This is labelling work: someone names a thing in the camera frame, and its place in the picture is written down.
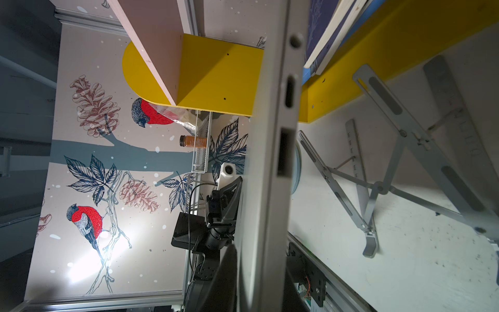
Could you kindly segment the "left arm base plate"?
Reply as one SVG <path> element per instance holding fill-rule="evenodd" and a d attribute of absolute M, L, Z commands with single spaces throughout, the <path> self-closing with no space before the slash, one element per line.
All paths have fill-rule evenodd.
<path fill-rule="evenodd" d="M 309 299 L 310 307 L 315 304 L 323 308 L 326 299 L 326 276 L 295 243 L 288 244 L 287 270 L 293 283 L 305 287 L 304 299 Z"/>

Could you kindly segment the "silver laptop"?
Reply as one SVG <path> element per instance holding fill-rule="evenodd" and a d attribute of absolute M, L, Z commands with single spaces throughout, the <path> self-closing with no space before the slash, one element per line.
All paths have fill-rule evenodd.
<path fill-rule="evenodd" d="M 250 119 L 237 217 L 237 311 L 281 311 L 309 1 L 279 1 Z"/>

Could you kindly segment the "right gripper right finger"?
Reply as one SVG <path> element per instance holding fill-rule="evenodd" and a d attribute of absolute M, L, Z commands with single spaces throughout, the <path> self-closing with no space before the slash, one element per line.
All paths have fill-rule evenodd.
<path fill-rule="evenodd" d="M 300 298 L 288 270 L 285 272 L 282 312 L 308 312 L 308 308 Z"/>

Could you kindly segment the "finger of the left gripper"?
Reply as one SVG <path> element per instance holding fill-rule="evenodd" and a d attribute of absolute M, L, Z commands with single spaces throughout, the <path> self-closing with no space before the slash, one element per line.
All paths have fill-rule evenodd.
<path fill-rule="evenodd" d="M 232 226 L 237 220 L 240 195 L 242 192 L 242 177 L 226 185 L 212 195 L 212 225 Z"/>

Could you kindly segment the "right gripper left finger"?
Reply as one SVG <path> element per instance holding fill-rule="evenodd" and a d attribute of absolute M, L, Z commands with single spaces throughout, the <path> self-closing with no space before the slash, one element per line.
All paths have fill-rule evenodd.
<path fill-rule="evenodd" d="M 235 311 L 237 298 L 237 249 L 227 247 L 222 262 L 198 311 Z"/>

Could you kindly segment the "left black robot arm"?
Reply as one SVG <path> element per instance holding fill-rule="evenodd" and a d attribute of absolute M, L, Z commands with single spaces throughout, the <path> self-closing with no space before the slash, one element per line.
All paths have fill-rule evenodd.
<path fill-rule="evenodd" d="M 185 295 L 185 311 L 235 311 L 235 238 L 243 179 L 239 176 L 207 197 L 205 217 L 180 213 L 172 246 L 199 255 Z"/>

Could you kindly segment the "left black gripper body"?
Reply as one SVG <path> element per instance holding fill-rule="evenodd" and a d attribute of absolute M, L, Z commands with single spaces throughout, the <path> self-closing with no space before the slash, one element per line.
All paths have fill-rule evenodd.
<path fill-rule="evenodd" d="M 234 240 L 233 236 L 235 234 L 236 222 L 232 226 L 212 225 L 212 195 L 208 196 L 206 225 L 202 227 L 200 238 L 194 248 L 194 252 L 198 254 L 206 254 L 221 250 Z"/>

